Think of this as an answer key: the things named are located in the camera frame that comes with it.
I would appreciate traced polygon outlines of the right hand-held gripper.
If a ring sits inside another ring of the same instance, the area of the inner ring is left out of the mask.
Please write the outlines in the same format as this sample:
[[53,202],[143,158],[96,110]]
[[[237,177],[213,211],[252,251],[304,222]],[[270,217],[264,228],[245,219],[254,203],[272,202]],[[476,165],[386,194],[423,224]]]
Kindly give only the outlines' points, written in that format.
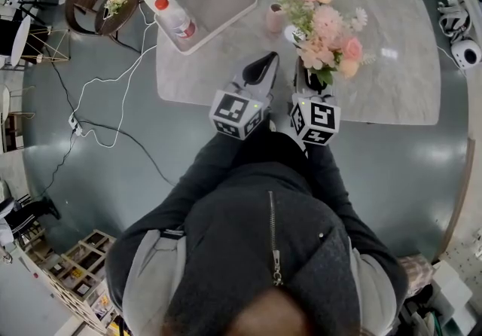
[[326,146],[339,132],[341,109],[327,84],[320,84],[297,58],[294,74],[295,92],[290,111],[294,135],[301,146]]

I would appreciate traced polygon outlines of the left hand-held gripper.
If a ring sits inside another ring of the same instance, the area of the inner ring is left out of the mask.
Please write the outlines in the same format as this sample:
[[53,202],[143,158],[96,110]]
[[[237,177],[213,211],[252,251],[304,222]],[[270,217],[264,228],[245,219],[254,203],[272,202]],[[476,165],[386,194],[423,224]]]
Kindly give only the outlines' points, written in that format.
[[235,71],[224,90],[215,94],[209,119],[217,133],[246,139],[260,123],[273,99],[279,55],[268,54]]

